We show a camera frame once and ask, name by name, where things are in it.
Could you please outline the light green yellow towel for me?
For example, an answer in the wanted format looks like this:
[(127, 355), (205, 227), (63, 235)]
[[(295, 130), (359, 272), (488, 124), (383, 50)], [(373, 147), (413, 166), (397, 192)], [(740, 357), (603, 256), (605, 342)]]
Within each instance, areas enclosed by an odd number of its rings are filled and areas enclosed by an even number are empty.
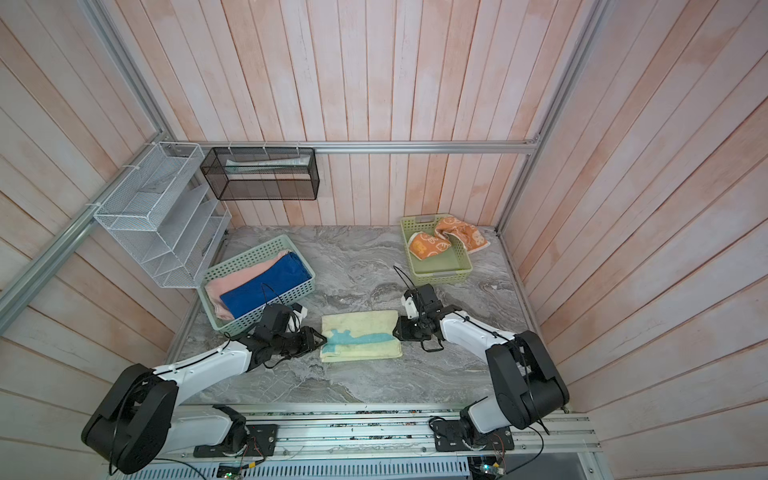
[(402, 356), (401, 341), (393, 335), (397, 310), (365, 311), (322, 317), (320, 350), (323, 363), (396, 359)]

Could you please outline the yellow-green plastic basket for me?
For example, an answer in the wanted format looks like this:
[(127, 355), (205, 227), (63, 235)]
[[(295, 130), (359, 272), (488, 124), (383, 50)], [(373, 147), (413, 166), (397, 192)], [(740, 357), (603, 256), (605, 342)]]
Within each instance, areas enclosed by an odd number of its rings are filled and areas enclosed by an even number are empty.
[(435, 257), (419, 260), (410, 252), (408, 242), (414, 234), (435, 235), (438, 223), (446, 217), (448, 214), (405, 216), (400, 219), (410, 278), (416, 285), (458, 284), (464, 282), (473, 271), (465, 247), (453, 237), (449, 238), (451, 247)]

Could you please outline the orange patterned towel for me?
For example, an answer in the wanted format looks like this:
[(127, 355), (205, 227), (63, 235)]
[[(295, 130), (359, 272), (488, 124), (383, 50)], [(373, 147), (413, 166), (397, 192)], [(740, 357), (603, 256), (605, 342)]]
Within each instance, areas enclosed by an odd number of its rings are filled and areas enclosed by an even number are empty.
[(413, 257), (424, 261), (446, 253), (453, 240), (458, 241), (467, 254), (476, 253), (490, 245), (490, 241), (475, 225), (447, 216), (438, 221), (433, 234), (414, 233), (407, 242), (407, 248)]

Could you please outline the blue towel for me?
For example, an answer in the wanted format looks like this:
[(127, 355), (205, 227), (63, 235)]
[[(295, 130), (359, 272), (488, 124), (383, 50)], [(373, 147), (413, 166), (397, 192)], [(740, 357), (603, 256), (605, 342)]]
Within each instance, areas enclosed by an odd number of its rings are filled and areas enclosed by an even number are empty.
[(269, 266), (261, 264), (236, 272), (239, 278), (219, 296), (234, 318), (240, 318), (311, 279), (299, 256), (286, 251)]

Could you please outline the pink towel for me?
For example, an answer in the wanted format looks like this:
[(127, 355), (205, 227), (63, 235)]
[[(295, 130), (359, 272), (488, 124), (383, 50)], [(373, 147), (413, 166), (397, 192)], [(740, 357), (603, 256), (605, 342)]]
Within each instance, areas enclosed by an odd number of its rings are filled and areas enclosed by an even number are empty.
[(289, 254), (289, 250), (282, 250), (271, 260), (266, 260), (256, 265), (243, 268), (224, 277), (211, 280), (206, 286), (205, 291), (211, 304), (214, 306), (215, 316), (223, 321), (232, 321), (235, 317), (223, 303), (221, 296), (228, 293), (256, 278), (266, 272), (275, 263)]

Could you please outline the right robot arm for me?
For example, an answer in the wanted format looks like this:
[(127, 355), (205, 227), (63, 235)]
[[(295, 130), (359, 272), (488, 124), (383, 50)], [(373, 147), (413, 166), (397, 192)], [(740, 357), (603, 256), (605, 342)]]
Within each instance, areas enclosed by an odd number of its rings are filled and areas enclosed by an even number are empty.
[(429, 285), (401, 297), (406, 314), (393, 329), (396, 339), (425, 346), (458, 345), (488, 366), (492, 394), (465, 407), (457, 420), (434, 418), (430, 429), (440, 451), (482, 449), (510, 427), (524, 430), (566, 406), (570, 393), (541, 338), (533, 331), (498, 330), (457, 306), (445, 306)]

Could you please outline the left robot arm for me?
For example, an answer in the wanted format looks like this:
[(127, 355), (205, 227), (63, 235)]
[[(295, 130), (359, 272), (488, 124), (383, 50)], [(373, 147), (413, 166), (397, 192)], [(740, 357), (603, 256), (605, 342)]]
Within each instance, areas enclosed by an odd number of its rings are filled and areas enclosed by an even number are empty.
[(225, 379), (321, 349), (327, 338), (303, 325), (306, 314), (298, 303), (272, 304), (251, 332), (228, 335), (207, 352), (154, 368), (127, 367), (83, 427), (82, 443), (107, 461), (110, 474), (134, 474), (163, 454), (186, 449), (202, 458), (255, 454), (263, 463), (274, 453), (277, 425), (250, 425), (224, 404), (198, 413), (177, 408)]

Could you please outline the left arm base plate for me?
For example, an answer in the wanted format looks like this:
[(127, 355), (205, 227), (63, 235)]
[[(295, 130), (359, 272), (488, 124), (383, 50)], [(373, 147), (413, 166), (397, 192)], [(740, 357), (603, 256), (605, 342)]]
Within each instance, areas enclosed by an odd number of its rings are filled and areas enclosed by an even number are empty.
[(221, 443), (196, 446), (193, 457), (269, 457), (274, 454), (278, 429), (277, 424), (233, 425)]

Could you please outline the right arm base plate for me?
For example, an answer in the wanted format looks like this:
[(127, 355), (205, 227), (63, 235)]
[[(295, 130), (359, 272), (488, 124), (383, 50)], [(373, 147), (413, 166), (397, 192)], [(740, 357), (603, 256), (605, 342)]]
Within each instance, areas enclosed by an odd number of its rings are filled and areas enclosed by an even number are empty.
[(435, 449), (438, 452), (499, 451), (514, 449), (512, 434), (505, 428), (490, 433), (479, 433), (468, 420), (447, 420), (431, 417), (427, 422), (433, 433)]

